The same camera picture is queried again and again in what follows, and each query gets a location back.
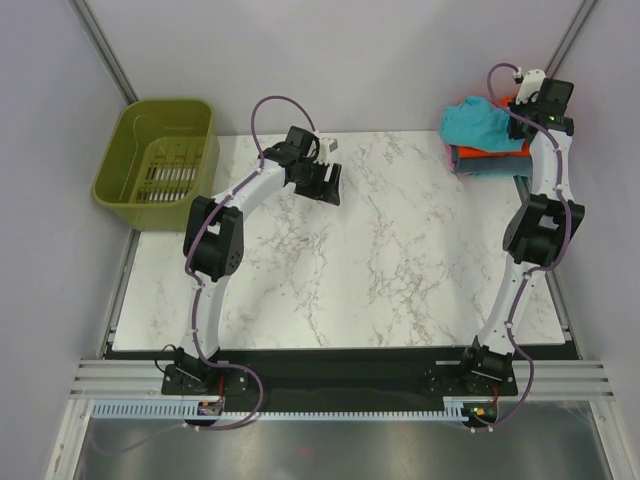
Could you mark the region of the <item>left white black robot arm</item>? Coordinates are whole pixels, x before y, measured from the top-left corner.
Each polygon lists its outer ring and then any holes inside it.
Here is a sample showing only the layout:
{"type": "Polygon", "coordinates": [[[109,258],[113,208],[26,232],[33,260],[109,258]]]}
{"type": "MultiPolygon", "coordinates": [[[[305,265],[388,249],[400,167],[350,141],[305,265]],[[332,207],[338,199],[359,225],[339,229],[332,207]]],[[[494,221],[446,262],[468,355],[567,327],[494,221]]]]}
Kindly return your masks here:
{"type": "Polygon", "coordinates": [[[225,290],[244,256],[244,221],[292,184],[305,198],[340,204],[342,166],[331,161],[338,140],[299,127],[258,156],[249,175],[213,198],[198,196],[183,242],[185,272],[196,282],[189,323],[166,366],[164,395],[212,395],[229,368],[216,361],[225,290]]]}

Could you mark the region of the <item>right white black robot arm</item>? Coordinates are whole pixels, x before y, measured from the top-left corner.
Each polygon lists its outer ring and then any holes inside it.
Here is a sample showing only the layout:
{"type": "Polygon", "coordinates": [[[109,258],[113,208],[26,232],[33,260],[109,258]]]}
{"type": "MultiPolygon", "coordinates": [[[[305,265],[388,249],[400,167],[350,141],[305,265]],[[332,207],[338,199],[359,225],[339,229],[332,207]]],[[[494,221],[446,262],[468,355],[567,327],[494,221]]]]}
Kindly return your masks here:
{"type": "Polygon", "coordinates": [[[574,84],[536,73],[538,79],[520,81],[507,107],[508,133],[529,145],[532,177],[528,197],[504,234],[506,264],[496,301],[457,371],[460,386],[473,394],[495,394],[514,380],[516,334],[526,305],[546,272],[562,261],[585,216],[569,181],[574,121],[566,110],[574,84]]]}

